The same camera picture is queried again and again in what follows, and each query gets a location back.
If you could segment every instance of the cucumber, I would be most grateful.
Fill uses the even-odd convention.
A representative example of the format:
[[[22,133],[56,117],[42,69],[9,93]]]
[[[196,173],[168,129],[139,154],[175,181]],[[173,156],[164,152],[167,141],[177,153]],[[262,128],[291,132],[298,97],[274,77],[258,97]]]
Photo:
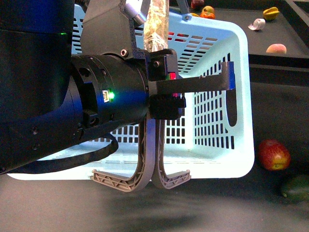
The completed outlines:
[[[309,201],[309,175],[297,175],[281,186],[281,194],[292,202]]]

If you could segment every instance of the red apple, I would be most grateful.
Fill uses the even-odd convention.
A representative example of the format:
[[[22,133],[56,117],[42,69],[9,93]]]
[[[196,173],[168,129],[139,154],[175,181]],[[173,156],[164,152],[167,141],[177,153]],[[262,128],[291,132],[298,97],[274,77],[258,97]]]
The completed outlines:
[[[258,159],[269,170],[286,169],[291,162],[291,155],[284,145],[275,139],[266,139],[259,145]]]
[[[198,10],[205,5],[204,0],[192,0],[191,1],[191,8],[193,10]]]

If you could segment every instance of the black cable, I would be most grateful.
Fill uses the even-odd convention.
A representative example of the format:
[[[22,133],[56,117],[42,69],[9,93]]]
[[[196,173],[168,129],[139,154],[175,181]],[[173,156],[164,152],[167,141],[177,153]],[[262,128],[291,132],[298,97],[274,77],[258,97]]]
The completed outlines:
[[[67,157],[62,159],[37,160],[26,164],[7,173],[22,173],[22,174],[44,174],[63,171],[77,166],[85,165],[90,162],[104,159],[117,151],[119,144],[111,134],[103,135],[103,138],[111,139],[111,143],[97,151],[88,152],[82,155]]]

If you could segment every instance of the green led light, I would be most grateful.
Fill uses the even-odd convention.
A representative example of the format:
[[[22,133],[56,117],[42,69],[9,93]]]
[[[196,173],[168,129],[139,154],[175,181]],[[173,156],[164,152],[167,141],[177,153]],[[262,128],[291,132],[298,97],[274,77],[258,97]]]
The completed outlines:
[[[115,94],[113,92],[109,92],[108,97],[109,99],[114,99]]]

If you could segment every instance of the light blue basket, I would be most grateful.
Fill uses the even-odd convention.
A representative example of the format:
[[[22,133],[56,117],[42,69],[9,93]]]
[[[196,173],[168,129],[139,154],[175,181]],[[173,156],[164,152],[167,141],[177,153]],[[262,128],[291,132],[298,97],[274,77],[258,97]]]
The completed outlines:
[[[72,53],[82,52],[79,42],[84,12],[75,6]],[[220,63],[233,61],[236,94],[227,105],[226,91],[186,94],[185,115],[167,121],[165,168],[167,173],[189,169],[192,178],[232,178],[245,175],[254,161],[253,130],[245,33],[233,23],[192,17],[184,21],[169,15],[169,48],[176,50],[182,77],[219,74]],[[142,27],[136,29],[137,46],[143,48]],[[235,112],[229,120],[228,110]],[[18,179],[89,179],[91,171],[131,176],[137,165],[137,128],[128,126],[113,135],[119,150],[98,162],[53,174],[11,174]],[[59,159],[105,146],[102,139],[89,141],[44,158]]]

